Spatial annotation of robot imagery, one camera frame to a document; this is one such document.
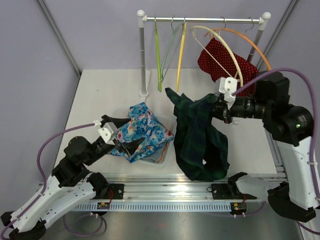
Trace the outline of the blue floral skirt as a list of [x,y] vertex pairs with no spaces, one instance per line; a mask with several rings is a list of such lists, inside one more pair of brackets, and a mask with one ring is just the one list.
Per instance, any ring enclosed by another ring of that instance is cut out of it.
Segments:
[[131,106],[127,117],[130,121],[118,129],[115,139],[122,144],[141,138],[144,140],[131,156],[126,156],[117,149],[110,151],[109,154],[112,156],[124,157],[128,162],[134,163],[151,156],[174,139],[174,134],[159,121],[144,102]]

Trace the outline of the red polka dot skirt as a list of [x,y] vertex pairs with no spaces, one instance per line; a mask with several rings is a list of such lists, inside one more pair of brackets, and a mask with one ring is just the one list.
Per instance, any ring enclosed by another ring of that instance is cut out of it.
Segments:
[[[235,59],[242,73],[243,83],[253,80],[259,73],[258,69],[243,57],[235,54]],[[219,78],[234,77],[237,68],[225,46],[215,38],[211,39],[201,51],[197,60],[199,68],[210,75],[213,82]]]

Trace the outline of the yellow plastic hanger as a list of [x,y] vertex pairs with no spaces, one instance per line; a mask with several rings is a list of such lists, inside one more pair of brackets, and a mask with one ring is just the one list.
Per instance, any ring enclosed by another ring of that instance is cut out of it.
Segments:
[[187,23],[186,21],[184,21],[183,28],[182,28],[181,41],[180,41],[178,65],[177,65],[176,89],[175,89],[176,92],[178,92],[180,88],[180,77],[181,77],[181,68],[182,68],[182,61],[183,61],[184,48],[185,48],[186,31],[187,31]]

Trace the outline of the orange floral white skirt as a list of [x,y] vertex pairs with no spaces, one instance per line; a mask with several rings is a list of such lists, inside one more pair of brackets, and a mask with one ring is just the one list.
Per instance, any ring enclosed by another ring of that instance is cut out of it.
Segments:
[[168,162],[169,156],[172,151],[172,142],[168,142],[163,148],[156,152],[156,165],[163,166]]

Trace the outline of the orange plastic hanger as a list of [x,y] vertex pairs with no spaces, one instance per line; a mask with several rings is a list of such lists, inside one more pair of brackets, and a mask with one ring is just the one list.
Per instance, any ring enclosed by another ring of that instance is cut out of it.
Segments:
[[272,67],[269,63],[269,61],[267,60],[267,57],[265,56],[265,54],[263,53],[262,50],[260,50],[260,48],[258,47],[258,43],[260,42],[260,39],[262,37],[262,34],[268,24],[269,19],[271,18],[271,14],[269,12],[266,12],[266,16],[265,14],[263,14],[261,17],[259,17],[258,19],[253,19],[251,17],[247,17],[247,18],[226,18],[226,21],[224,22],[224,25],[226,26],[227,23],[232,23],[232,24],[252,24],[252,26],[254,27],[254,25],[259,25],[257,33],[255,35],[254,40],[250,40],[247,37],[247,31],[249,29],[245,30],[245,33],[240,33],[234,29],[229,29],[229,28],[213,28],[212,31],[225,31],[225,32],[230,32],[233,34],[236,34],[237,36],[239,36],[240,38],[244,39],[246,42],[248,42],[251,45],[251,49],[249,51],[248,57],[247,57],[247,62],[251,62],[251,60],[253,59],[255,52],[257,52],[260,55],[260,58],[262,59],[262,61],[264,62],[267,70],[271,70]]

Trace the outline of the pale green plastic hanger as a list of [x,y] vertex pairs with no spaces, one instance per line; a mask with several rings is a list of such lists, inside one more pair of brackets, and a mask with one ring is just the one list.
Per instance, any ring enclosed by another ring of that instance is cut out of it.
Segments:
[[162,59],[162,63],[161,63],[161,68],[160,68],[160,73],[161,73],[161,81],[163,82],[164,79],[165,79],[165,76],[167,74],[167,71],[168,70],[165,70],[165,65],[166,65],[166,62],[167,62],[167,59],[168,59],[168,55],[169,55],[169,52],[171,50],[171,47],[172,47],[172,44],[174,42],[174,39],[177,35],[177,32],[178,30],[182,27],[182,23],[180,23],[178,26],[176,26],[175,28],[173,28],[172,26],[172,23],[173,23],[173,19],[171,20],[171,23],[170,23],[170,26],[171,26],[171,30],[172,30],[172,33],[171,33],[171,36],[170,36],[170,39],[169,39],[169,42],[166,46],[166,49],[165,49],[165,52],[164,52],[164,57]]

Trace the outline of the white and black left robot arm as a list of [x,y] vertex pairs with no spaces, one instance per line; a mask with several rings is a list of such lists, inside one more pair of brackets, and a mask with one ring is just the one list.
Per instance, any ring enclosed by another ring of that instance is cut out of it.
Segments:
[[59,218],[77,205],[90,199],[102,199],[109,193],[110,184],[99,172],[91,172],[92,165],[113,149],[132,156],[144,141],[131,142],[116,139],[120,127],[130,118],[113,118],[103,115],[100,121],[80,125],[77,129],[99,127],[99,137],[89,142],[83,136],[75,136],[64,149],[64,158],[43,177],[43,186],[23,206],[1,215],[4,231],[11,230],[9,240],[39,240]]

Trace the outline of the dark green plaid skirt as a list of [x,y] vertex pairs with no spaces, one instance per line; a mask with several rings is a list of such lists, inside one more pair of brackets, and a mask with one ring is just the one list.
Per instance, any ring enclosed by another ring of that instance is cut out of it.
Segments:
[[218,181],[226,177],[228,138],[212,125],[211,109],[218,97],[212,93],[199,100],[178,95],[167,87],[165,93],[174,104],[176,163],[191,181]]

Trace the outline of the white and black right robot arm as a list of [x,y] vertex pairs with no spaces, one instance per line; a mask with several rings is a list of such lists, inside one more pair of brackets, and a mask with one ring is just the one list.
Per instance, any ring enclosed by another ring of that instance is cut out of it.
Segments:
[[239,172],[227,180],[232,198],[252,196],[269,203],[281,217],[307,223],[320,207],[320,176],[315,158],[318,112],[290,104],[290,81],[285,69],[264,71],[249,82],[253,96],[240,97],[241,89],[233,77],[215,83],[218,97],[212,117],[230,123],[232,118],[260,119],[276,142],[286,181],[271,183]]

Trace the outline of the lime green plastic hanger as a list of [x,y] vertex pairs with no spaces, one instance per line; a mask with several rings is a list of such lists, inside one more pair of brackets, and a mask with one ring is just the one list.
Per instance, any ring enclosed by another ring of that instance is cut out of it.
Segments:
[[162,92],[161,58],[160,58],[159,34],[158,34],[156,16],[154,16],[154,39],[155,39],[156,66],[157,66],[157,89],[161,93]]

